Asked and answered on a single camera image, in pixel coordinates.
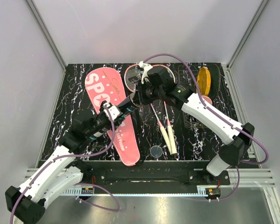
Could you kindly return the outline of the clear tube lid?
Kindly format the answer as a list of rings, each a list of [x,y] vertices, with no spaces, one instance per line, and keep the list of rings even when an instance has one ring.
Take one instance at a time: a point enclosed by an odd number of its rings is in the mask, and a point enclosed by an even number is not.
[[[158,145],[153,145],[149,149],[150,155],[154,158],[159,158],[163,154],[163,150],[160,146]]]

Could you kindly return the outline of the black shuttlecock tube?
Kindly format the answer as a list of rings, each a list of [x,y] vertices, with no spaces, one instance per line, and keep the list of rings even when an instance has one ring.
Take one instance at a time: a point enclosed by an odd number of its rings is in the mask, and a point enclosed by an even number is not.
[[[99,97],[99,100],[98,113],[90,119],[90,123],[87,125],[90,141],[95,141],[112,128],[118,128],[126,117],[141,105],[138,93],[130,94],[118,105],[111,103],[105,96]]]

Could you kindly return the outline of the pink racket bag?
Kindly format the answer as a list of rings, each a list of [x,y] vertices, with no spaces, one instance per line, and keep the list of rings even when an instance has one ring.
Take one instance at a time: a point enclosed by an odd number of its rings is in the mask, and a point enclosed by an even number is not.
[[[126,98],[121,76],[113,68],[98,68],[88,73],[85,88],[96,113],[104,100],[119,105]],[[116,129],[113,145],[126,166],[134,166],[139,161],[140,152],[130,115]]]

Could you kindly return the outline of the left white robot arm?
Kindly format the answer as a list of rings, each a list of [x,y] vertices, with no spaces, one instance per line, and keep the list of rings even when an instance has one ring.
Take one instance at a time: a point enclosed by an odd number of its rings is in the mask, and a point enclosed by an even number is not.
[[[79,183],[88,184],[92,167],[83,161],[86,145],[111,131],[109,145],[92,156],[105,153],[114,143],[116,128],[135,109],[129,99],[119,105],[103,101],[98,115],[76,117],[47,161],[19,187],[10,186],[6,190],[10,223],[18,218],[24,224],[36,224],[49,204],[65,190]]]

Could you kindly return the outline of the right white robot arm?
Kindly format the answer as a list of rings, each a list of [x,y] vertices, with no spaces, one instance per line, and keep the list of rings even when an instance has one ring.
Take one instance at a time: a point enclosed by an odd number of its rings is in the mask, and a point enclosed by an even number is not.
[[[250,123],[242,125],[229,118],[203,100],[196,90],[185,82],[176,84],[165,67],[142,62],[139,67],[142,77],[137,83],[136,92],[141,104],[148,105],[157,99],[163,100],[202,122],[224,143],[202,174],[206,184],[215,184],[226,168],[239,164],[252,144],[254,126]]]

